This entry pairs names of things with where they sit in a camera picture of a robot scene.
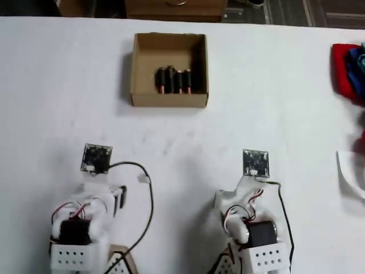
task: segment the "red cloth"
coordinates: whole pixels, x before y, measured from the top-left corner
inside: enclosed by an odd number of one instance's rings
[[[349,50],[358,49],[359,45],[353,44],[333,44],[332,57],[335,63],[336,81],[338,85],[338,92],[351,100],[360,101],[360,97],[356,94],[350,81],[347,78],[347,70],[345,57]]]

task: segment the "white wire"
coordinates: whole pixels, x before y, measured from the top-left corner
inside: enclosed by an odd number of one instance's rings
[[[76,210],[79,210],[79,208],[80,207],[78,207],[78,205],[79,206],[81,206],[81,204],[79,203],[79,202],[76,202],[76,201],[67,201],[67,202],[64,202],[63,203],[63,206],[61,206],[60,208],[58,208],[58,209],[55,209],[55,211],[52,213],[52,217],[51,217],[51,222],[53,223],[53,218],[56,216],[56,214],[58,214],[59,213],[59,211],[62,209],[62,208],[67,208],[67,205],[69,205],[69,204],[73,204],[75,207],[76,207]],[[82,210],[82,218],[84,219],[85,218],[85,211],[84,210]]]
[[[81,218],[82,218],[82,219],[85,219],[85,210],[83,209],[83,210],[81,211],[81,213],[82,213]]]
[[[95,196],[95,197],[91,198],[91,200],[94,200],[94,199],[100,199],[103,202],[104,206],[105,206],[106,213],[108,213],[108,203],[103,198],[101,198],[99,196]]]
[[[225,213],[226,216],[223,220],[223,229],[228,235],[229,235],[229,232],[227,230],[227,220],[228,220],[228,217],[231,215],[231,211],[233,211],[237,207],[240,208],[240,209],[243,209],[247,214],[247,218],[250,218],[249,212],[245,207],[241,206],[240,204],[231,205],[231,209],[229,209],[229,211]]]

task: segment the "white plastic bracket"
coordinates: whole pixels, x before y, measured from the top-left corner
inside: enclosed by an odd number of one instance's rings
[[[263,245],[241,252],[245,273],[262,273],[289,268],[289,254],[285,243]]]
[[[97,250],[95,244],[53,244],[51,250],[51,269],[66,271],[94,271],[96,257]]]

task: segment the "red wire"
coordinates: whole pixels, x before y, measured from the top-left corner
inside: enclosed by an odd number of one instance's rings
[[[232,247],[230,246],[230,243],[228,243],[228,251],[229,251],[229,256],[230,256],[230,259],[232,260],[232,263],[235,264],[234,262],[234,256],[233,256],[233,251],[232,251]]]
[[[249,199],[248,204],[250,205],[250,207],[251,207],[251,209],[252,209],[252,211],[253,211],[253,216],[252,216],[252,218],[251,218],[250,220],[248,220],[248,221],[253,221],[253,220],[255,220],[255,219],[256,219],[256,209],[252,206],[251,201],[252,201],[252,200],[254,200],[254,199],[256,199],[257,197],[260,197],[262,194],[263,194],[263,189],[261,188],[261,189],[257,192],[257,194],[256,194],[256,195],[252,196],[252,197]]]
[[[76,211],[76,213],[75,214],[73,214],[73,216],[71,217],[71,218],[75,218],[75,217],[77,217],[77,216],[79,216],[79,214],[84,210],[84,208],[86,207],[86,206],[88,206],[90,203],[86,203],[86,204],[83,204],[80,208],[79,208],[79,210],[77,210]]]
[[[257,197],[260,197],[262,194],[263,194],[263,189],[261,188],[261,189],[257,192],[257,194],[256,194],[255,196],[252,196],[252,197],[249,199],[248,203],[250,203],[253,199],[256,199]]]
[[[64,206],[68,205],[68,204],[74,204],[74,202],[65,202],[63,204],[61,204],[58,208],[55,209],[55,211],[52,213],[52,216],[51,216],[51,223],[53,224],[53,218],[54,216],[56,215],[56,213],[61,209],[63,208]]]

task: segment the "blue fabric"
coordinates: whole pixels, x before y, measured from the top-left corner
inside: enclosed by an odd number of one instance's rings
[[[358,66],[365,76],[365,42],[361,44],[361,51],[362,53],[358,57]]]
[[[356,94],[365,99],[365,76],[358,65],[358,59],[363,54],[363,49],[352,49],[348,51],[346,58],[347,77],[350,80]]]

